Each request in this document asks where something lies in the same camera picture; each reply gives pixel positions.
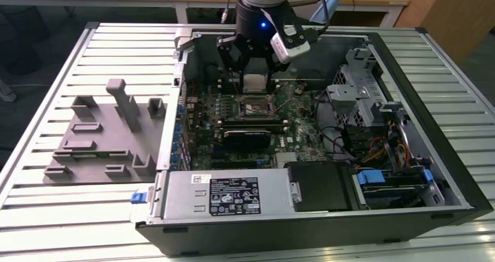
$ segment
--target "slotted metal surface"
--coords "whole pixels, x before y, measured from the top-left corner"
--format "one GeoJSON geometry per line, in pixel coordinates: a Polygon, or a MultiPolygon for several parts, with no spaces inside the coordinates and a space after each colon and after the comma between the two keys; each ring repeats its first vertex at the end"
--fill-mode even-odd
{"type": "MultiPolygon", "coordinates": [[[[167,102],[177,63],[173,57],[177,29],[178,26],[167,24],[102,24],[98,30],[85,32],[0,176],[3,261],[495,260],[494,213],[465,225],[433,230],[405,243],[166,258],[130,222],[131,193],[150,184],[45,185],[43,168],[70,124],[74,115],[70,105],[78,94],[93,94],[98,103],[113,103],[105,85],[110,78],[125,78],[126,90],[137,95],[137,102],[146,103],[150,97],[162,97],[167,102]]],[[[380,32],[495,205],[494,111],[466,76],[429,36],[412,29],[336,30],[380,32]]]]}

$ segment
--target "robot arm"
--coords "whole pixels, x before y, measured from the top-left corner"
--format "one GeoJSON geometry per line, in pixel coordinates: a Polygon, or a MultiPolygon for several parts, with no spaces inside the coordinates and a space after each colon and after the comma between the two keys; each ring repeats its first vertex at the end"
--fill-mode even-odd
{"type": "Polygon", "coordinates": [[[291,60],[310,51],[320,32],[304,29],[298,21],[287,0],[237,0],[237,34],[219,40],[218,49],[226,68],[241,79],[253,58],[266,59],[270,81],[271,74],[286,71],[291,60]],[[241,52],[237,59],[230,54],[234,47],[241,52]]]}

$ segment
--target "power supply label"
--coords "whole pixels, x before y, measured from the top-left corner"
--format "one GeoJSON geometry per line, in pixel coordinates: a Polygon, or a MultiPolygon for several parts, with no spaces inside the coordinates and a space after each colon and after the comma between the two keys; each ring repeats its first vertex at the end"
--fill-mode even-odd
{"type": "Polygon", "coordinates": [[[261,213],[261,191],[257,177],[210,180],[210,214],[213,216],[261,213]]]}

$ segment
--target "motherboard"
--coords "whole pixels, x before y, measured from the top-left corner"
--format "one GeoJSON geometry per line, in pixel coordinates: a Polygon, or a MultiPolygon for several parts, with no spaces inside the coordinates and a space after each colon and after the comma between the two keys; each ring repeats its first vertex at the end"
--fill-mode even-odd
{"type": "Polygon", "coordinates": [[[194,82],[189,87],[193,170],[329,160],[314,117],[321,92],[306,91],[304,82],[279,82],[271,94],[225,93],[221,85],[194,82]]]}

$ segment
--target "gray post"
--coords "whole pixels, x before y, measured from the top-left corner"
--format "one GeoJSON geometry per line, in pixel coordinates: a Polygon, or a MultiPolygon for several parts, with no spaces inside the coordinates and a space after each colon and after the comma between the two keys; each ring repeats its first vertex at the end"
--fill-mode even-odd
{"type": "Polygon", "coordinates": [[[142,130],[142,126],[139,125],[138,121],[138,106],[134,106],[137,105],[135,101],[130,101],[125,88],[126,81],[123,79],[109,80],[107,92],[115,97],[115,101],[118,102],[121,113],[125,116],[130,130],[135,133],[142,130]]]}

